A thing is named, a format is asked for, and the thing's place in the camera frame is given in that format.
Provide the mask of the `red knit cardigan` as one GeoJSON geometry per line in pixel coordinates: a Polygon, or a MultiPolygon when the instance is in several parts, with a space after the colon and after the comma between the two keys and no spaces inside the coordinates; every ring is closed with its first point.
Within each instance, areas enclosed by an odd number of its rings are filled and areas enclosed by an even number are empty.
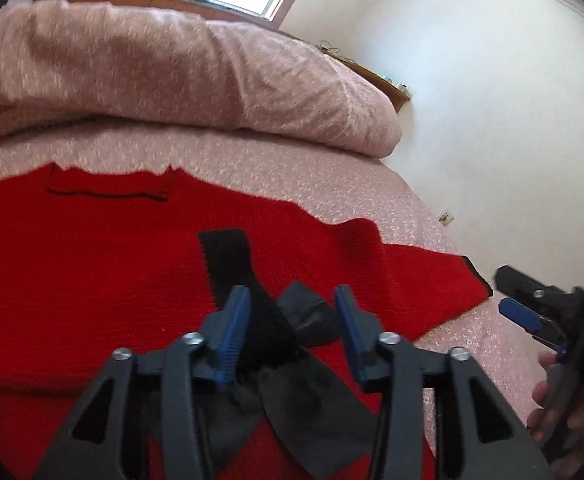
{"type": "Polygon", "coordinates": [[[386,244],[367,219],[330,224],[181,170],[47,165],[0,181],[0,460],[30,478],[111,352],[161,349],[235,283],[267,304],[293,282],[346,284],[415,340],[491,294],[467,258],[386,244]]]}

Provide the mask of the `pink floral bed sheet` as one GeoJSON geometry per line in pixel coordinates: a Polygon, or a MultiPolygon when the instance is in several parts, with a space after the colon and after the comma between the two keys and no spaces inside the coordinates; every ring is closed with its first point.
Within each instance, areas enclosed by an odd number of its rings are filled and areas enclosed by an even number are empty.
{"type": "MultiPolygon", "coordinates": [[[[230,191],[295,204],[325,223],[370,220],[386,244],[460,255],[398,174],[376,159],[317,142],[111,118],[0,138],[0,181],[47,165],[89,174],[181,170],[230,191]]],[[[263,290],[249,288],[254,321],[275,322],[275,303],[267,304],[263,290]]],[[[490,297],[412,341],[433,351],[467,348],[518,416],[531,411],[534,378],[528,360],[490,297]]]]}

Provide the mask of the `pink floral duvet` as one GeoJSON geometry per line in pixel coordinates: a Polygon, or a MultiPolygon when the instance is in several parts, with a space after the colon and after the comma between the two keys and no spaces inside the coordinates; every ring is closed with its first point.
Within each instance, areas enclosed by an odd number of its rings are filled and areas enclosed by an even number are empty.
{"type": "Polygon", "coordinates": [[[374,158],[401,138],[380,90],[249,23],[64,0],[0,11],[0,138],[91,116],[251,130],[374,158]]]}

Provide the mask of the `wall power socket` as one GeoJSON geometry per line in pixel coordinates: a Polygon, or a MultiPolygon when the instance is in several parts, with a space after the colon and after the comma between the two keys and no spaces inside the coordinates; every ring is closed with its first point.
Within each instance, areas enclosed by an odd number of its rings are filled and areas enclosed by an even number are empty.
{"type": "Polygon", "coordinates": [[[449,212],[444,212],[443,214],[441,214],[438,217],[438,221],[443,225],[443,226],[448,226],[448,224],[454,219],[454,217],[452,216],[452,214],[449,214],[449,212]]]}

